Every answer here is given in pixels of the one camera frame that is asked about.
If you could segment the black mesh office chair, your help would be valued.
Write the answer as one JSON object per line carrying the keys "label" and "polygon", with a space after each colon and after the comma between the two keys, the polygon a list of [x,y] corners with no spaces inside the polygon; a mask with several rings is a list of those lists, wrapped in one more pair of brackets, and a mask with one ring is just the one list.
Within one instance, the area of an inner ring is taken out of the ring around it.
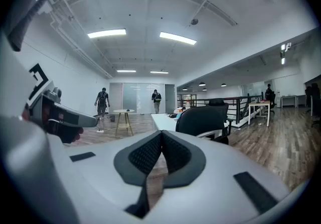
{"label": "black mesh office chair", "polygon": [[229,144],[231,125],[227,124],[229,105],[221,98],[211,99],[206,106],[193,107],[178,118],[176,132],[192,136],[206,134],[211,141]]}

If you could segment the white frame desk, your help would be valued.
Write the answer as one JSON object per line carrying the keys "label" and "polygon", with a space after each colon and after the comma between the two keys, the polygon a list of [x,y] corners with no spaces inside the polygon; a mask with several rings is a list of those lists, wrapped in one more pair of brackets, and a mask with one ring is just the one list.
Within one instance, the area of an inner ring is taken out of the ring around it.
{"label": "white frame desk", "polygon": [[297,108],[297,96],[296,95],[282,96],[280,98],[280,105],[281,105],[281,108],[284,108],[284,107]]}

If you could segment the person's dark clothing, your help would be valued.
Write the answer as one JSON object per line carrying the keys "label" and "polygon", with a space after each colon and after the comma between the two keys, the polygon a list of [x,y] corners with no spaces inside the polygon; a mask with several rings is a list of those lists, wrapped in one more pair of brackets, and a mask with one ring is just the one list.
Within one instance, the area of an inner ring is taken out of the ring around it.
{"label": "person's dark clothing", "polygon": [[4,33],[12,49],[19,52],[28,27],[48,0],[14,0],[4,24]]}

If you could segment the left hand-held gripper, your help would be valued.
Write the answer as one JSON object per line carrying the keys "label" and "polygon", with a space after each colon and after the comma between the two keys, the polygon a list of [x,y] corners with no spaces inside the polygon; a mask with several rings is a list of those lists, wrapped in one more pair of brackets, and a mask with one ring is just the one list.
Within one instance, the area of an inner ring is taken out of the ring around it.
{"label": "left hand-held gripper", "polygon": [[68,127],[91,128],[97,126],[94,116],[86,115],[65,107],[61,103],[62,91],[54,85],[53,80],[45,73],[39,63],[29,69],[30,75],[36,80],[27,105],[30,120],[40,127],[48,121]]}

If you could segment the round wooden side table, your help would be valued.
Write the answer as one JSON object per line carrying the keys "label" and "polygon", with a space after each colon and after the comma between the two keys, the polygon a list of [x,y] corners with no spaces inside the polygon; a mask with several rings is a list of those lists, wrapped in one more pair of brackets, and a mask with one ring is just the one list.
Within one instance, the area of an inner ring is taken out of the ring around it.
{"label": "round wooden side table", "polygon": [[[117,109],[117,110],[114,110],[113,112],[118,114],[118,119],[116,122],[115,136],[117,136],[119,129],[126,129],[127,131],[130,130],[131,135],[133,136],[132,126],[131,126],[131,122],[129,119],[129,113],[134,113],[134,110],[133,109]],[[120,119],[121,119],[122,115],[124,115],[124,119],[125,119],[124,124],[120,123]]]}

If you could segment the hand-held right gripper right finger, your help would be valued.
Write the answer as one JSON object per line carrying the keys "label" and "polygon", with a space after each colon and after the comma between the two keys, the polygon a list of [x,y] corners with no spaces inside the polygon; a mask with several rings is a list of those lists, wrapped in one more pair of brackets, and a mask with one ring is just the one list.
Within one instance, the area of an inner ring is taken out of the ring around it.
{"label": "hand-held right gripper right finger", "polygon": [[149,213],[150,224],[234,224],[259,215],[234,175],[248,172],[277,201],[289,195],[281,178],[229,145],[191,135],[173,135],[200,148],[206,158],[190,185],[164,189]]}

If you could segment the frosted glass partition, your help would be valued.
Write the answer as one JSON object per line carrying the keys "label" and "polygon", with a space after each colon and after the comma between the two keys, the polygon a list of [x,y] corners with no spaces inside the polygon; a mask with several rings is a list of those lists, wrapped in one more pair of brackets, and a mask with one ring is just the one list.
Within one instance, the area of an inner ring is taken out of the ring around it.
{"label": "frosted glass partition", "polygon": [[165,85],[160,83],[110,83],[110,112],[117,109],[132,109],[135,114],[154,114],[154,103],[151,100],[154,90],[161,94],[159,113],[166,110]]}

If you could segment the person's left hand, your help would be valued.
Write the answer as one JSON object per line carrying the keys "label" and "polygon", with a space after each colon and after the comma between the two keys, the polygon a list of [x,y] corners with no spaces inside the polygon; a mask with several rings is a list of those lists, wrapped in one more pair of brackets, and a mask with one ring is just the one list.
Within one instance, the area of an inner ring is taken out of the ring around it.
{"label": "person's left hand", "polygon": [[49,134],[58,136],[62,143],[66,144],[71,144],[80,139],[80,135],[83,133],[83,128],[70,127],[55,122],[49,123],[46,130]]}

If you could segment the wooden top desk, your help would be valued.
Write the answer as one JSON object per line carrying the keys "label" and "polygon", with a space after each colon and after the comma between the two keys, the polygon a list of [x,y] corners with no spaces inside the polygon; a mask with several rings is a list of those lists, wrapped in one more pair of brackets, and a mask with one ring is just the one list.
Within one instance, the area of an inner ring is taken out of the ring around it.
{"label": "wooden top desk", "polygon": [[270,101],[266,100],[266,101],[261,101],[261,102],[254,102],[254,103],[250,103],[248,105],[248,125],[250,125],[250,121],[251,119],[254,119],[257,111],[255,108],[259,109],[259,115],[261,116],[263,114],[262,110],[267,107],[267,123],[266,126],[269,127],[269,122],[270,122]]}

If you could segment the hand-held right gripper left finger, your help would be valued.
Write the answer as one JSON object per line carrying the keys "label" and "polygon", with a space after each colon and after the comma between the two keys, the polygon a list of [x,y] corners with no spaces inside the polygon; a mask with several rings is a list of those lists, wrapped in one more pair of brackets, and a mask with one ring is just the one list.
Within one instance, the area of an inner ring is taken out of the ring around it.
{"label": "hand-held right gripper left finger", "polygon": [[54,139],[54,166],[66,199],[56,224],[164,224],[149,209],[146,179],[161,152],[160,131],[104,144],[65,147]]}

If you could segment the grey door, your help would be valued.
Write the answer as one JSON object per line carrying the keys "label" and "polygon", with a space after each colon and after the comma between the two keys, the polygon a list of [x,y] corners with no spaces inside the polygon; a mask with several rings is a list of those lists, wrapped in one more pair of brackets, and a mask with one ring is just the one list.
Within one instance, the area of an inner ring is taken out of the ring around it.
{"label": "grey door", "polygon": [[165,85],[165,112],[172,114],[175,110],[175,86],[173,84]]}

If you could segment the black metal railing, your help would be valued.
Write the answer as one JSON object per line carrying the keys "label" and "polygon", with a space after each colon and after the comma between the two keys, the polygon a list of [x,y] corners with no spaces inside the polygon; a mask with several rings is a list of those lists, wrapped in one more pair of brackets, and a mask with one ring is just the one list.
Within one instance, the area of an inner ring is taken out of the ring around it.
{"label": "black metal railing", "polygon": [[[226,97],[223,98],[224,103],[227,103],[227,117],[232,120],[233,127],[241,127],[248,122],[249,104],[261,102],[261,95]],[[198,98],[194,94],[177,96],[178,107],[186,107],[189,103],[190,107],[199,107],[209,105],[210,99]]]}

